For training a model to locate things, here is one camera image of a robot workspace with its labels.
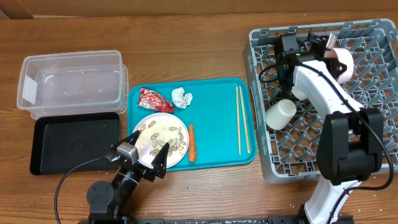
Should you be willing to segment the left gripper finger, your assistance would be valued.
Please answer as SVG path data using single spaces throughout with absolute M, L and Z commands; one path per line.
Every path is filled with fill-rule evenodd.
M 165 143 L 164 146 L 162 147 L 162 149 L 155 156 L 154 160 L 151 163 L 151 165 L 153 166 L 153 169 L 166 170 L 169 147 L 170 147 L 170 144 Z
M 140 135 L 140 131 L 137 130 L 130 134 L 128 137 L 120 140 L 117 143 L 114 143 L 111 145 L 111 152 L 131 152 L 133 149 L 135 149 L 135 143 L 138 140 L 138 137 Z

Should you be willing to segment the pink bowl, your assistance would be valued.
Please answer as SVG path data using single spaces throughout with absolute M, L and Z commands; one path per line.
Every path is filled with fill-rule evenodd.
M 348 49 L 343 48 L 334 48 L 333 49 L 336 53 L 336 57 L 339 62 L 346 65 L 346 71 L 343 72 L 341 75 L 338 76 L 336 81 L 338 84 L 345 83 L 351 79 L 354 73 L 354 60 L 351 52 Z

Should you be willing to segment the orange carrot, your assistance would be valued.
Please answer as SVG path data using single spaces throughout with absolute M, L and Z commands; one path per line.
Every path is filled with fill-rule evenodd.
M 195 142 L 195 132 L 194 132 L 194 125 L 193 123 L 189 126 L 189 145 L 188 145 L 188 160 L 191 163 L 196 162 L 197 159 L 197 148 Z

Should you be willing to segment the white cup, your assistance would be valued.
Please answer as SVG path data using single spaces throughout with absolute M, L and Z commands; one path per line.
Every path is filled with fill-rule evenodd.
M 271 129 L 281 130 L 287 126 L 296 112 L 297 108 L 293 101 L 280 100 L 266 111 L 266 124 Z

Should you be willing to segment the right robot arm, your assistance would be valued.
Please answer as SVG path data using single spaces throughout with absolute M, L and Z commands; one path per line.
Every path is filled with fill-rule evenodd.
M 338 212 L 352 191 L 368 190 L 362 183 L 381 168 L 384 118 L 342 89 L 353 76 L 354 60 L 349 50 L 335 47 L 336 35 L 309 34 L 307 42 L 308 49 L 293 34 L 273 41 L 282 89 L 308 99 L 323 120 L 316 155 L 321 176 L 300 209 L 300 222 L 352 223 Z

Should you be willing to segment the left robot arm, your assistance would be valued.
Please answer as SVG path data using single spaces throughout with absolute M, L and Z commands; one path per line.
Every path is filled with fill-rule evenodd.
M 151 162 L 152 167 L 138 163 L 139 153 L 135 146 L 140 131 L 113 144 L 105 156 L 109 162 L 120 166 L 112 182 L 95 182 L 86 194 L 90 205 L 89 223 L 134 223 L 134 218 L 123 214 L 134 189 L 141 179 L 153 182 L 156 177 L 163 179 L 167 172 L 167 154 L 170 144 L 161 147 Z

